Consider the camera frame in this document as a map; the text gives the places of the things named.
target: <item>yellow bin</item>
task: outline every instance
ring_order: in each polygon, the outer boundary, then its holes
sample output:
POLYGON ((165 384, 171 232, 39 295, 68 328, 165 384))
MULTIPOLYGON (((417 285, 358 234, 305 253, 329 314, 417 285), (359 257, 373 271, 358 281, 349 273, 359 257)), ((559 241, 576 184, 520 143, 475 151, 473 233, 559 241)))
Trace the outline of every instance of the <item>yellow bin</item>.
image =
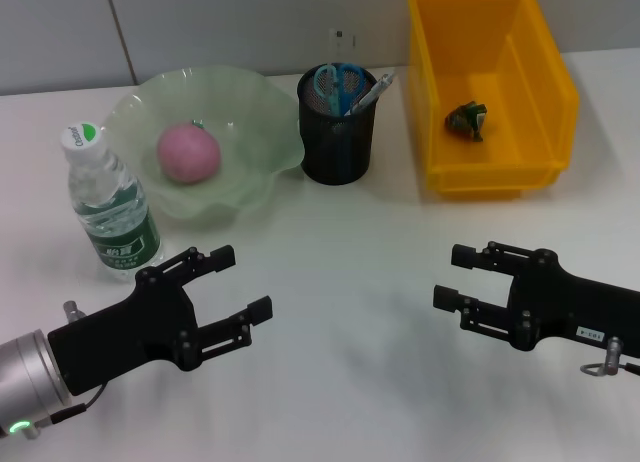
POLYGON ((410 105, 427 186, 461 198, 552 184, 569 166, 578 92, 536 0, 409 0, 410 105), (445 129, 487 106, 483 142, 445 129))

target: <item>plastic bottle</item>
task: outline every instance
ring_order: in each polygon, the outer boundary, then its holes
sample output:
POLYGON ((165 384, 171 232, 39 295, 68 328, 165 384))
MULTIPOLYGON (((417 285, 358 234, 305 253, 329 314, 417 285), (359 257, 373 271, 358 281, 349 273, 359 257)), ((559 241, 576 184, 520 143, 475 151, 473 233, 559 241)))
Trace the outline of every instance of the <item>plastic bottle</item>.
POLYGON ((100 260, 119 279, 162 260, 160 236, 138 179, 107 147, 100 128, 69 125, 60 142, 69 161, 69 195, 100 260))

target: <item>scissors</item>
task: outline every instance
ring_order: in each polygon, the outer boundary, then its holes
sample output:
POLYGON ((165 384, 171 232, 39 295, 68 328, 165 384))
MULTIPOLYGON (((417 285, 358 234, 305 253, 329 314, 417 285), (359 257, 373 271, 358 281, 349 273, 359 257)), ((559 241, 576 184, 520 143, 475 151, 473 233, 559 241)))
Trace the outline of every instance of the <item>scissors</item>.
POLYGON ((353 64, 340 64, 336 69, 333 64, 327 64, 316 70, 313 76, 313 90, 329 103, 329 113, 334 117, 342 117, 346 114, 355 102, 356 97, 364 89, 364 72, 360 67, 353 64), (326 72, 325 90, 319 85, 320 76, 326 72), (353 72, 358 78, 358 86, 347 92, 345 87, 345 72, 353 72))

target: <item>pen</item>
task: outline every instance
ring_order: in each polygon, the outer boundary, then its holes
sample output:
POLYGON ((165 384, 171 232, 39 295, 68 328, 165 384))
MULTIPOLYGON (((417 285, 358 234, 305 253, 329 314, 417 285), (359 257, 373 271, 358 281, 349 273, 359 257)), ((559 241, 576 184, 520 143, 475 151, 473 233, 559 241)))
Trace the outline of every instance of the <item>pen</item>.
POLYGON ((371 90, 367 92, 367 94, 362 97, 362 99, 360 99, 360 101, 357 102, 353 107, 351 107, 351 110, 349 110, 344 115, 353 115, 364 110, 367 105, 371 104, 374 100, 380 97, 380 95, 382 95, 385 90, 387 90, 387 88, 391 85, 391 82, 393 82, 394 77, 395 74, 384 74, 382 77, 380 77, 380 80, 378 80, 378 82, 376 82, 376 84, 371 87, 371 90))

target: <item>wall tile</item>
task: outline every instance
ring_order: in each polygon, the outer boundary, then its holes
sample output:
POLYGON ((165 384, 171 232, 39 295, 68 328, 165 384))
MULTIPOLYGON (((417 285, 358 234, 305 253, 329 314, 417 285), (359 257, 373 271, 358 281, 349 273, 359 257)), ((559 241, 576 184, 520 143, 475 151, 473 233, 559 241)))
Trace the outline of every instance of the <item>wall tile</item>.
POLYGON ((538 0, 561 52, 640 47, 640 0, 538 0))
POLYGON ((0 95, 130 85, 107 0, 0 0, 0 95))
POLYGON ((300 72, 329 57, 329 28, 356 35, 352 62, 404 64, 407 0, 114 0, 140 81, 186 66, 300 72))

